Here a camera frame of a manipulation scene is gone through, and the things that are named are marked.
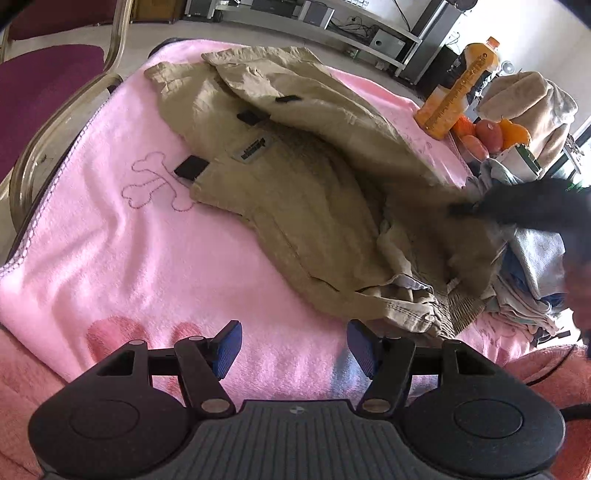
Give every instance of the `orange bottle cap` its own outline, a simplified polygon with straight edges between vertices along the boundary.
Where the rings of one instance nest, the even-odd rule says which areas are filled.
[[[495,37],[489,37],[486,43],[488,43],[492,48],[499,48],[499,45],[501,45]]]

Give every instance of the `orange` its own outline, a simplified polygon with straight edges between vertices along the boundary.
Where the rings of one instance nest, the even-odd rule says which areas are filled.
[[[457,120],[452,130],[458,138],[463,138],[466,135],[476,135],[476,125],[466,115],[462,115]]]
[[[531,135],[526,127],[514,124],[511,120],[504,118],[499,122],[501,132],[503,132],[503,150],[511,148],[513,145],[524,144],[530,146]]]

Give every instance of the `black cable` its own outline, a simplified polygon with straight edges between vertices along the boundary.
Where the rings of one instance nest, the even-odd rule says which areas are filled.
[[[455,45],[458,43],[458,41],[460,40],[460,34],[457,34],[457,37],[452,38],[449,43],[446,43],[445,46],[448,47],[449,45]]]
[[[398,11],[400,12],[400,14],[402,15],[402,18],[404,19],[404,22],[407,25],[408,31],[410,31],[410,23],[408,23],[408,20],[406,18],[406,15],[404,15],[404,12],[402,11],[402,8],[400,8],[400,5],[398,4],[398,0],[392,0],[394,2],[394,4],[396,5],[396,7],[398,8]]]
[[[581,403],[560,410],[564,421],[591,420],[591,403]]]
[[[539,377],[536,380],[532,380],[531,382],[526,383],[526,385],[528,387],[532,387],[533,385],[537,385],[540,382],[543,382],[544,380],[546,380],[550,375],[552,375],[554,372],[556,372],[560,367],[562,367],[562,364],[564,362],[566,362],[566,359],[570,356],[571,353],[574,352],[574,349],[577,348],[576,343],[570,348],[570,350],[567,352],[567,354],[564,356],[564,358],[562,358],[560,360],[560,362],[558,362],[552,369],[550,369],[549,372],[546,372],[544,375],[542,375],[541,377]]]
[[[340,30],[341,32],[346,33],[347,35],[351,35],[353,37],[359,38],[360,40],[369,40],[369,34],[368,31],[370,29],[370,27],[367,27],[365,25],[363,25],[363,23],[361,24],[357,24],[357,23],[349,23],[346,25],[337,25],[334,21],[330,21],[329,24],[336,28],[337,30]],[[361,35],[359,33],[357,33],[357,31],[359,30],[363,30],[365,35]]]

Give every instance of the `blue cloth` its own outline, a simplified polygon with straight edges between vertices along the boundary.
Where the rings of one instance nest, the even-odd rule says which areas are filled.
[[[531,294],[530,288],[527,285],[527,279],[525,278],[525,271],[510,246],[507,246],[505,251],[501,275],[510,280],[516,288]],[[542,297],[540,301],[547,303],[552,308],[559,308],[563,305],[565,298],[566,295],[564,293],[554,293],[547,297]]]

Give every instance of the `window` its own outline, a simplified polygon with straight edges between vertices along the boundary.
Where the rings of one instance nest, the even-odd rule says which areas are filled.
[[[587,162],[591,161],[591,125],[587,127],[576,140],[576,144],[581,148]],[[558,161],[552,165],[546,173],[549,177],[558,179],[571,179],[573,183],[583,182],[583,186],[591,185],[591,173],[579,175],[574,169],[573,163],[566,154],[563,154]]]

